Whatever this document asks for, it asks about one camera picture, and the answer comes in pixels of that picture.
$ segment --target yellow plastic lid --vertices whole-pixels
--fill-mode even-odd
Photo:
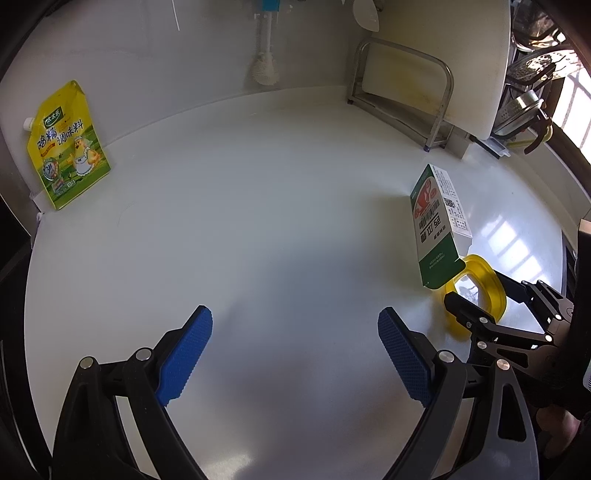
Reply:
[[[499,277],[488,262],[478,255],[468,255],[464,262],[466,268],[443,286],[443,297],[454,291],[490,313],[499,323],[507,308],[507,295]],[[460,338],[470,336],[469,330],[460,325],[454,315],[446,312],[446,316],[452,335]]]

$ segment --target brush handle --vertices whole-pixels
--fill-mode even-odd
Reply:
[[[265,45],[265,51],[269,53],[271,51],[271,32],[273,30],[273,13],[265,12],[265,18],[267,19],[267,43]]]

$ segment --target white cutting board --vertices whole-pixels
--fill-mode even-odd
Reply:
[[[501,100],[510,43],[508,0],[389,0],[374,36],[447,63],[455,87],[445,120],[488,138]],[[435,115],[446,84],[440,66],[371,45],[363,90]]]

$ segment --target metal rack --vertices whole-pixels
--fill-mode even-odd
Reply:
[[[364,56],[363,52],[372,43],[410,53],[411,55],[421,57],[441,67],[447,80],[443,97],[441,98],[439,111],[436,116],[429,115],[416,108],[412,108],[394,100],[389,100],[379,95],[365,93],[362,90],[363,73],[360,74],[360,72],[365,72],[365,64],[367,60],[367,56]],[[400,130],[402,133],[422,145],[425,152],[429,152],[433,147],[445,147],[447,144],[447,140],[452,133],[453,125],[444,122],[443,117],[447,112],[452,93],[452,71],[445,62],[438,58],[423,53],[422,51],[415,50],[414,48],[409,48],[379,38],[363,40],[359,44],[359,47],[357,47],[353,79],[349,86],[347,102],[350,105],[357,105],[371,115]]]

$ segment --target chicken essence seasoning bag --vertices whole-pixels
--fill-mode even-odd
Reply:
[[[27,150],[57,210],[111,170],[75,80],[41,104]]]

